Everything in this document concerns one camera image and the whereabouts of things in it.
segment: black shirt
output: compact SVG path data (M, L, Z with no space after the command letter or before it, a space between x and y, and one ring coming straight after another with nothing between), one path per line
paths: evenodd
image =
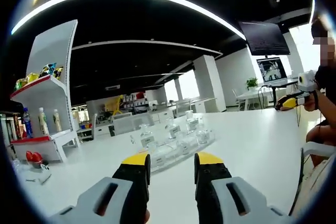
M336 104L336 68L320 66L315 74L320 89L325 89L327 98Z

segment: yellow chair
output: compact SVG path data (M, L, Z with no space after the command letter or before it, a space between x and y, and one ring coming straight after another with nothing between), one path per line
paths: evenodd
M120 95L118 97L112 98L108 102L105 103L105 111L107 112L113 112L112 115L116 115L117 113L122 114L120 111L120 102L122 101L123 95Z

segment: monitor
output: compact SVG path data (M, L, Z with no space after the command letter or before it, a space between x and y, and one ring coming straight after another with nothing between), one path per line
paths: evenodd
M289 55L285 38L277 24L239 22L252 55Z
M265 83L287 78L280 58L259 59L257 63Z

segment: person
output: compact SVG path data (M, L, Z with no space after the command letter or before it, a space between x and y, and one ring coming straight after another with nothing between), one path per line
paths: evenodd
M336 146L336 114L331 114L336 108L336 56L335 43L328 30L325 28L321 18L314 20L311 26L311 33L313 36L313 44L320 45L320 67L315 74L315 81L317 83L317 98L318 105L313 94L304 104L306 111L313 111L319 108L321 113L325 116L325 120L316 125L310 130L306 136L306 142L316 142L320 144L327 144ZM320 90L325 89L324 96ZM311 156L313 165L317 166L323 160L323 157Z

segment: potted plant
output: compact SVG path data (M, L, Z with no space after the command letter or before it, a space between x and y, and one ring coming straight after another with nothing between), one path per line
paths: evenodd
M246 81L247 90L258 86L257 78L250 78Z

